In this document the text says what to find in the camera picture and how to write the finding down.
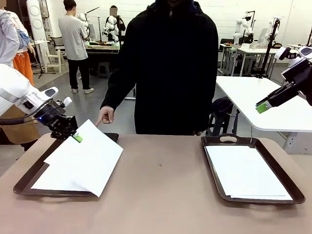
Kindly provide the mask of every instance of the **hand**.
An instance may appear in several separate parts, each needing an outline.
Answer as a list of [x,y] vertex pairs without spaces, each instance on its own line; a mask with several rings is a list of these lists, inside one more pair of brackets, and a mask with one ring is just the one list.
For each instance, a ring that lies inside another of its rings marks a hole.
[[33,46],[29,43],[27,48],[30,50],[30,53],[32,53],[34,56],[36,56],[36,52],[35,49],[33,48]]
[[197,131],[193,131],[193,136],[201,136],[204,132],[197,132]]
[[114,109],[110,106],[104,106],[102,109],[99,111],[99,116],[97,119],[96,126],[98,127],[101,121],[104,124],[109,124],[114,122]]

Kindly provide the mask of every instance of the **shoe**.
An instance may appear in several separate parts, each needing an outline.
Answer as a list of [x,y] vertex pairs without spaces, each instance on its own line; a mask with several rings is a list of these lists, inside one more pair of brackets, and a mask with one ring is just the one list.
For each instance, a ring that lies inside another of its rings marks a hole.
[[84,94],[90,94],[94,92],[94,88],[90,88],[90,89],[84,89],[83,90]]

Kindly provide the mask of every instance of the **wall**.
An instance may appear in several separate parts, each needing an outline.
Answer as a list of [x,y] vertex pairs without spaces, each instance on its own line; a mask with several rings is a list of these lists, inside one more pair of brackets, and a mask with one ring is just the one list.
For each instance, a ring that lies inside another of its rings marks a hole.
[[[216,23],[221,38],[233,38],[236,20],[245,16],[246,11],[256,11],[257,20],[254,27],[255,39],[263,28],[268,27],[269,20],[274,16],[283,17],[279,35],[276,40],[281,43],[306,43],[312,26],[312,7],[308,3],[311,0],[198,0],[204,13],[210,16]],[[93,8],[98,10],[89,14],[90,23],[97,25],[96,16],[101,16],[101,28],[104,27],[106,18],[109,16],[111,5],[118,7],[127,25],[138,13],[145,10],[153,0],[76,0],[78,13],[87,12]],[[60,36],[58,18],[65,14],[62,0],[47,0],[50,21],[55,37]]]

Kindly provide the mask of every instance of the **tray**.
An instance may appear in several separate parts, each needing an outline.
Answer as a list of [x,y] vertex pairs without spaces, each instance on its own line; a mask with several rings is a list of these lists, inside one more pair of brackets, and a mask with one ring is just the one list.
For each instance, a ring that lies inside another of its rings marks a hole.
[[[114,142],[117,142],[119,135],[114,133],[105,133]],[[45,163],[45,159],[60,146],[64,140],[56,140],[50,148],[35,162],[35,164],[26,172],[26,174],[19,180],[14,186],[13,191],[19,195],[32,195],[32,196],[44,196],[44,197],[86,197],[95,196],[91,192],[79,192],[79,191],[56,191],[56,190],[39,190],[31,189],[39,177],[49,167],[49,164]]]
[[[231,137],[233,140],[222,141],[223,137]],[[241,145],[241,146],[249,146],[251,148],[256,148],[259,153],[262,155],[265,162],[274,172],[279,181],[284,185],[285,189],[292,197],[293,201],[289,200],[261,200],[261,199],[241,199],[241,198],[231,198],[230,196],[226,196],[221,181],[219,180],[218,174],[214,168],[212,160],[209,156],[209,153],[205,149],[209,166],[211,168],[211,173],[213,174],[216,188],[220,194],[220,196],[229,202],[241,202],[241,203],[249,203],[249,204],[257,204],[257,205],[278,205],[278,204],[302,204],[306,201],[302,192],[298,189],[292,179],[287,175],[287,173],[283,170],[283,168],[278,164],[278,162],[273,158],[270,152],[264,147],[260,140],[256,138],[243,138],[238,137],[233,134],[224,134],[220,136],[206,136],[201,138],[202,144],[204,148],[206,146],[217,146],[217,145]]]

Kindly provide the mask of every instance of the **black stool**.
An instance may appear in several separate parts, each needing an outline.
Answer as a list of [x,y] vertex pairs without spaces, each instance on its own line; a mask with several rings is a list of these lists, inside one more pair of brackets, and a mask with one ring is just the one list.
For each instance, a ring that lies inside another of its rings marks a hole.
[[[238,123],[238,114],[236,113],[235,122],[234,122],[234,128],[233,128],[233,134],[236,135],[237,133],[237,123]],[[223,115],[217,115],[215,112],[213,112],[210,116],[208,129],[206,131],[206,136],[208,137],[217,137],[220,135],[221,128],[223,128],[223,134],[225,134],[229,127],[230,122],[230,113],[225,113]]]

